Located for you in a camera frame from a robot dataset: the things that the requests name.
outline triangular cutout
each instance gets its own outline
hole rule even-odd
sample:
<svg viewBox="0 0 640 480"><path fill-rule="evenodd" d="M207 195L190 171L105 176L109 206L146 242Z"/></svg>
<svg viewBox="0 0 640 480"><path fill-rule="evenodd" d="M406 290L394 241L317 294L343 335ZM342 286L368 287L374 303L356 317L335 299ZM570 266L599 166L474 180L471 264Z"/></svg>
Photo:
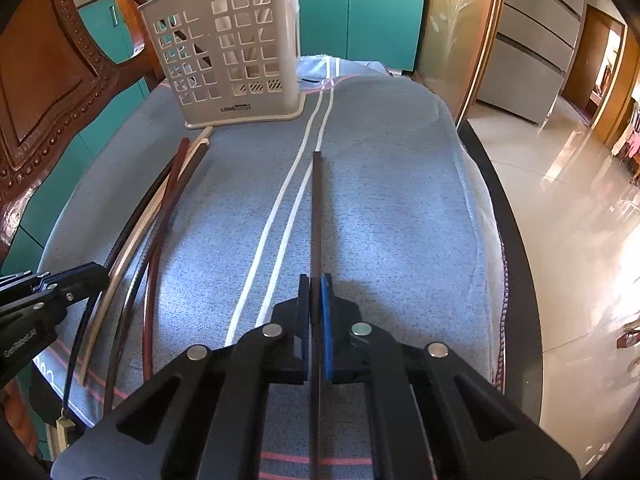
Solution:
<svg viewBox="0 0 640 480"><path fill-rule="evenodd" d="M509 415L466 377L456 376L454 381L480 440L487 442L516 429Z"/></svg>
<svg viewBox="0 0 640 480"><path fill-rule="evenodd" d="M180 386L180 379L172 377L155 391L135 412L121 420L117 430L135 438L142 444L151 444L158 434L160 424Z"/></svg>

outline brand logo on basket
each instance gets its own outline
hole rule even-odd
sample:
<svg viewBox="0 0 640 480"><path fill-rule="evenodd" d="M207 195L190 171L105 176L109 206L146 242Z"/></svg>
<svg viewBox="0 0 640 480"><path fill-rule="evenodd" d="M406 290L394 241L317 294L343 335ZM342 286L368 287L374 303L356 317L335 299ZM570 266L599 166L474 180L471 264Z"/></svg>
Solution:
<svg viewBox="0 0 640 480"><path fill-rule="evenodd" d="M244 110L251 110L251 105L235 105L235 106L225 106L224 108L220 108L221 112L242 112Z"/></svg>
<svg viewBox="0 0 640 480"><path fill-rule="evenodd" d="M5 350L4 357L11 357L16 351L20 349L21 346L27 343L29 339L32 339L36 335L36 329L32 328L30 332L27 332L23 335L18 341L11 345L11 348Z"/></svg>

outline cabinet handle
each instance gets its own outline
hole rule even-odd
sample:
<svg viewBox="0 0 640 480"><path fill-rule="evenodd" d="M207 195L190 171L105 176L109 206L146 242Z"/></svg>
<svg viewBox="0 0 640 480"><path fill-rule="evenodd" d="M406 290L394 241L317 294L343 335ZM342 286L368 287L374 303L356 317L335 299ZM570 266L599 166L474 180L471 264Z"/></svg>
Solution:
<svg viewBox="0 0 640 480"><path fill-rule="evenodd" d="M113 23L113 28L116 28L118 26L118 17L116 16L116 9L113 6L110 6L109 11L111 13L111 23Z"/></svg>

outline wooden chair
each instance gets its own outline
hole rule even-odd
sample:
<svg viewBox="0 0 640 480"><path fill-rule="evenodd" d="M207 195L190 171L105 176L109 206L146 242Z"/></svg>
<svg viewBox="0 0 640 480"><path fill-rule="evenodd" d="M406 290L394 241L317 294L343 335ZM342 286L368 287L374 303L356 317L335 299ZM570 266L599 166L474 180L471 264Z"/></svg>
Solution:
<svg viewBox="0 0 640 480"><path fill-rule="evenodd" d="M119 64L89 35L73 0L20 0L0 34L0 264L30 197L74 136L140 78L158 84L162 71L135 4L115 1L134 43Z"/></svg>

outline doorway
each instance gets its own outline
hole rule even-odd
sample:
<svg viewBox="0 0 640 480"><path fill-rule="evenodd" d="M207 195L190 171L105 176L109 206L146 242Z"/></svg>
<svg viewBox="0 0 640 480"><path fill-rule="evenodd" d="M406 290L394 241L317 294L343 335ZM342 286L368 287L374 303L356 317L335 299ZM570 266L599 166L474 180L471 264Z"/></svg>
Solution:
<svg viewBox="0 0 640 480"><path fill-rule="evenodd" d="M623 24L587 5L582 36L562 97L593 123L612 82Z"/></svg>

